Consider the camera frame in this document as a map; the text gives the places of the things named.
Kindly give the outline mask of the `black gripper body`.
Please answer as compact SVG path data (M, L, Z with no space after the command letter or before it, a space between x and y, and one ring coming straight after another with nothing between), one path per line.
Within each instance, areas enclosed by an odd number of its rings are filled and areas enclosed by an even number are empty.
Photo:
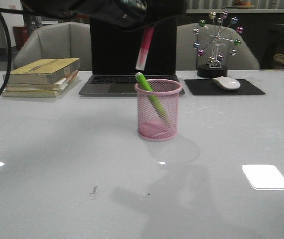
M24 0L36 14L73 12L132 31L186 14L185 0Z

